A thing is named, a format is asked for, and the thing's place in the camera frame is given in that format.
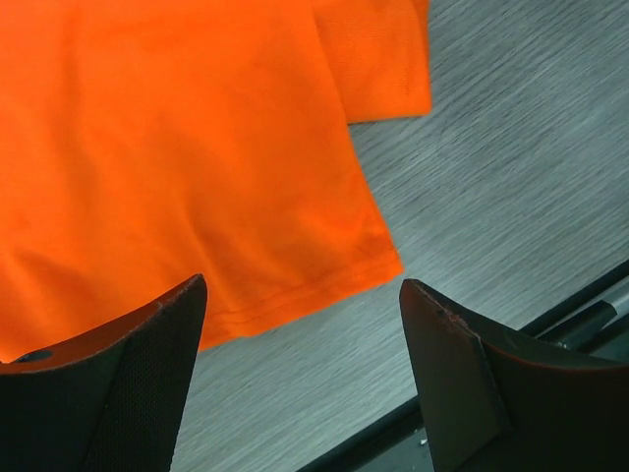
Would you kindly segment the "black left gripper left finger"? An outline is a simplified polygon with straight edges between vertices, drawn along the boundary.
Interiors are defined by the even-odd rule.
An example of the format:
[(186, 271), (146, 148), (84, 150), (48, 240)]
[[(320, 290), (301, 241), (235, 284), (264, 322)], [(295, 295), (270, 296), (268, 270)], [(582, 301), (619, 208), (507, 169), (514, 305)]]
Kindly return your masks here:
[(1, 367), (4, 471), (168, 471), (207, 301), (199, 274)]

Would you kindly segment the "orange t-shirt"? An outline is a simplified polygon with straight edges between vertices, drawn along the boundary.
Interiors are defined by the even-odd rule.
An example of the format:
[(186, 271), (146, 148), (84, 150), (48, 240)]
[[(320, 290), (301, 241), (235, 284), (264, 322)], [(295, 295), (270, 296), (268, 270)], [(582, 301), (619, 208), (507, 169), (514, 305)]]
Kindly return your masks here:
[(5, 1), (1, 358), (194, 274), (200, 345), (402, 271), (349, 127), (429, 112), (426, 1)]

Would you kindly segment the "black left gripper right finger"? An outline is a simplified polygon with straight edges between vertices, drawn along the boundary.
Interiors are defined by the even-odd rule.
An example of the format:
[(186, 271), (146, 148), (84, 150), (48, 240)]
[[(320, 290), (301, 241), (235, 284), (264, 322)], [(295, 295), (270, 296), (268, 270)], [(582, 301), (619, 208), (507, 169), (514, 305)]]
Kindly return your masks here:
[(437, 471), (624, 471), (628, 367), (537, 340), (415, 279), (400, 309)]

